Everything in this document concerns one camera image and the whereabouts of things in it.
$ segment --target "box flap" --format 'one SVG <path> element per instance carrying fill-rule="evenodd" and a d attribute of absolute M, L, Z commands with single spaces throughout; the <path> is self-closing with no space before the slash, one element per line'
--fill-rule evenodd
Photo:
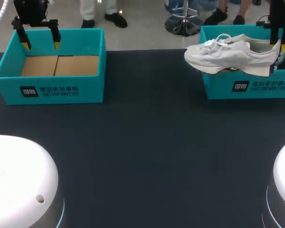
<path fill-rule="evenodd" d="M 28 56 L 21 76 L 53 76 L 58 56 Z"/>
<path fill-rule="evenodd" d="M 98 74 L 99 56 L 59 56 L 54 76 Z"/>

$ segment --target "shoelace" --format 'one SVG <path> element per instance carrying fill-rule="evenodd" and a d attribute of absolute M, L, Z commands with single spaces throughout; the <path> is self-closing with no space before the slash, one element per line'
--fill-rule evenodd
<path fill-rule="evenodd" d="M 210 51 L 213 50 L 216 46 L 227 46 L 229 41 L 227 39 L 219 39 L 220 37 L 231 38 L 231 36 L 228 34 L 220 34 L 216 39 L 206 41 L 202 49 L 205 51 Z"/>

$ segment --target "logo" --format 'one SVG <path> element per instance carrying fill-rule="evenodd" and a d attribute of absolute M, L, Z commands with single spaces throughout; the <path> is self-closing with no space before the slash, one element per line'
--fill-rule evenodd
<path fill-rule="evenodd" d="M 24 97 L 38 97 L 37 90 L 34 86 L 20 86 L 20 90 Z"/>
<path fill-rule="evenodd" d="M 249 86 L 249 81 L 235 81 L 232 87 L 233 92 L 245 92 Z"/>

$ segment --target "black tablecloth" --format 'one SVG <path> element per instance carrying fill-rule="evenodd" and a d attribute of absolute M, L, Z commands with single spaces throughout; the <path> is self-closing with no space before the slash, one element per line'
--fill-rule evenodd
<path fill-rule="evenodd" d="M 6 106 L 55 160 L 70 228 L 261 228 L 285 100 L 209 101 L 184 50 L 108 52 L 103 104 Z"/>

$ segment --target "white cable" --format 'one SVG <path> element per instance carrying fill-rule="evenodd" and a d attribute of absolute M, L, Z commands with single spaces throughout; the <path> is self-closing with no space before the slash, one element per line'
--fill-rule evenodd
<path fill-rule="evenodd" d="M 5 13 L 6 7 L 8 6 L 8 2 L 9 2 L 9 0 L 4 0 L 3 1 L 3 6 L 2 6 L 2 8 L 0 10 L 0 21 L 1 21 L 2 17 L 3 17 L 3 14 Z"/>

